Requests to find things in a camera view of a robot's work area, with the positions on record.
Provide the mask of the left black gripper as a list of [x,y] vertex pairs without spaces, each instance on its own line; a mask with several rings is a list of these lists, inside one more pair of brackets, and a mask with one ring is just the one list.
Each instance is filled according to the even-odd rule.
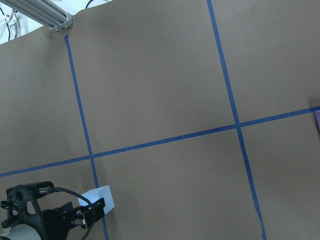
[[48,240],[66,240],[69,231],[76,227],[86,229],[105,216],[105,200],[103,197],[92,206],[80,205],[73,208],[71,202],[54,209],[42,211],[44,226]]

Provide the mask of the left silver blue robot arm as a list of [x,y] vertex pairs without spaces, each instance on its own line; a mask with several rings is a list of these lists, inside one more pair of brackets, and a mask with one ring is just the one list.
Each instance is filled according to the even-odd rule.
[[74,207],[68,202],[54,209],[43,210],[43,222],[36,224],[29,213],[26,220],[13,222],[3,230],[2,240],[66,240],[69,232],[76,228],[89,229],[105,216],[105,199],[101,197],[93,204],[95,216],[88,205]]

